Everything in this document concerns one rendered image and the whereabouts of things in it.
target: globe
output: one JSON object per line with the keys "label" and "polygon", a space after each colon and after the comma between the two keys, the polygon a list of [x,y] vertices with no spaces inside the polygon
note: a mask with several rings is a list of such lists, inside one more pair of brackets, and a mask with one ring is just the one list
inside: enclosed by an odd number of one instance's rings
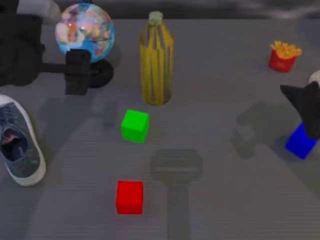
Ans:
{"label": "globe", "polygon": [[55,39],[63,54],[71,49],[88,50],[91,63],[96,63],[112,49],[115,28],[112,19],[101,7],[80,2],[62,13],[55,27]]}

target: french fries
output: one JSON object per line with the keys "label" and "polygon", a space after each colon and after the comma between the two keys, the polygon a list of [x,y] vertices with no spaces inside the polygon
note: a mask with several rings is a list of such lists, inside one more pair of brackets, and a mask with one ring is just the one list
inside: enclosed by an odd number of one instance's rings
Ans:
{"label": "french fries", "polygon": [[288,43],[281,41],[274,41],[274,45],[271,44],[270,47],[281,59],[291,59],[302,54],[301,48],[297,48],[293,44],[289,45]]}

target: red french fry container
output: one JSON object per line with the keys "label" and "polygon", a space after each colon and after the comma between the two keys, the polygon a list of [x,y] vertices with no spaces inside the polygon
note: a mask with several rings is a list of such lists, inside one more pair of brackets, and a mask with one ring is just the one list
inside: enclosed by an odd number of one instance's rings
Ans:
{"label": "red french fry container", "polygon": [[278,56],[275,50],[272,50],[270,61],[269,61],[269,68],[278,72],[288,73],[293,67],[296,59],[297,59],[297,56],[294,56],[291,58],[281,58]]}

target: globe stand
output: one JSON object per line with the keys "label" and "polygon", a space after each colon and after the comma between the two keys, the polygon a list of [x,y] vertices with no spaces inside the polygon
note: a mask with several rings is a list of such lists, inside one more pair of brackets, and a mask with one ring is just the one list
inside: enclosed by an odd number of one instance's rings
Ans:
{"label": "globe stand", "polygon": [[42,63],[41,72],[64,74],[66,95],[86,95],[88,88],[101,88],[114,76],[114,68],[105,59],[90,63],[91,54],[84,49],[71,49],[65,64]]}

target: bottle cap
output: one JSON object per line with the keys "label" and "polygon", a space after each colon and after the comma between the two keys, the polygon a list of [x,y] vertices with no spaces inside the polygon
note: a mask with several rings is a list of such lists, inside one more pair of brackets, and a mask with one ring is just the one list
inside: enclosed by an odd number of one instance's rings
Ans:
{"label": "bottle cap", "polygon": [[149,13],[149,24],[160,25],[164,15],[160,11],[152,11]]}

